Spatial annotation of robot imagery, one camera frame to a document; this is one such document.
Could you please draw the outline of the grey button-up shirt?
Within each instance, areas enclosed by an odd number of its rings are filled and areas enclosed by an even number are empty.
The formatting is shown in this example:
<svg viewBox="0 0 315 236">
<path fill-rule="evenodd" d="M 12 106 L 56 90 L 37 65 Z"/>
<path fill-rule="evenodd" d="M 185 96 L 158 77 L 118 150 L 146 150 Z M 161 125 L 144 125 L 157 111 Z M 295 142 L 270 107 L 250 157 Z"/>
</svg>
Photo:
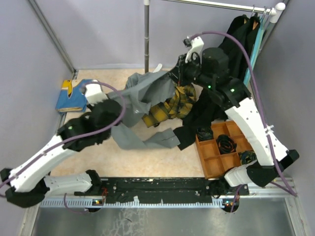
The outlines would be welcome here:
<svg viewBox="0 0 315 236">
<path fill-rule="evenodd" d="M 124 150 L 174 148 L 180 144 L 171 128 L 157 132 L 146 140 L 141 140 L 131 128 L 152 106 L 173 97 L 175 86 L 165 71 L 134 73 L 128 77 L 121 94 L 126 103 L 126 112 L 121 123 L 111 128 L 111 135 L 117 145 Z"/>
</svg>

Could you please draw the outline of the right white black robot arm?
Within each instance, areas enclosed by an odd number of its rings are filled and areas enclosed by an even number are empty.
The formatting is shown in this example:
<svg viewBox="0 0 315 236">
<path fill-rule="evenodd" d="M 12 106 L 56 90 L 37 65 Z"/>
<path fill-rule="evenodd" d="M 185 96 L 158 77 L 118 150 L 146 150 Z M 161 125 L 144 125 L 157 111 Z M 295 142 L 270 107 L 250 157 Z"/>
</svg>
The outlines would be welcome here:
<svg viewBox="0 0 315 236">
<path fill-rule="evenodd" d="M 230 75 L 228 64 L 229 58 L 221 48 L 208 48 L 202 53 L 180 55 L 169 72 L 181 86 L 203 87 L 210 101 L 237 124 L 256 154 L 255 161 L 230 168 L 212 182 L 211 188 L 227 195 L 248 183 L 266 186 L 300 157 L 297 150 L 285 147 L 267 129 L 251 93 L 240 79 Z"/>
</svg>

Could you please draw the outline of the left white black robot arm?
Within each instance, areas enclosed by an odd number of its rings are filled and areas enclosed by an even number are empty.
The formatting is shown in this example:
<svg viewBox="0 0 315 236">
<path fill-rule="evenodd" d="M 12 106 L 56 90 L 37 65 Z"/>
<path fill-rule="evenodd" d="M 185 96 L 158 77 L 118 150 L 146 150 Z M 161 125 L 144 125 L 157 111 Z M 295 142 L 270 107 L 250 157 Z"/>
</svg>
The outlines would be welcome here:
<svg viewBox="0 0 315 236">
<path fill-rule="evenodd" d="M 3 197 L 13 205 L 29 208 L 49 196 L 99 194 L 102 181 L 95 170 L 63 177 L 53 177 L 50 172 L 83 149 L 109 139 L 111 128 L 120 123 L 125 111 L 125 102 L 107 99 L 92 105 L 91 111 L 70 119 L 24 164 L 14 169 L 1 170 L 1 186 L 9 186 Z"/>
</svg>

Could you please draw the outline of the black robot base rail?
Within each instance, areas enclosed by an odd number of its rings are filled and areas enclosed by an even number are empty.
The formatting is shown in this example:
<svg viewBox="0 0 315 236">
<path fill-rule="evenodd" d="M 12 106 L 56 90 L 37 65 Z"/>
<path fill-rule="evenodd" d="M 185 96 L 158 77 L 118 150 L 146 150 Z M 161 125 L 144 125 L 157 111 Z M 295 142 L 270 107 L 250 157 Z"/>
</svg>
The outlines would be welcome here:
<svg viewBox="0 0 315 236">
<path fill-rule="evenodd" d="M 131 203 L 137 197 L 141 204 L 211 203 L 212 198 L 234 196 L 237 188 L 218 185 L 219 180 L 203 177 L 109 177 L 102 178 L 96 187 L 75 196 L 100 196 L 109 204 Z"/>
</svg>

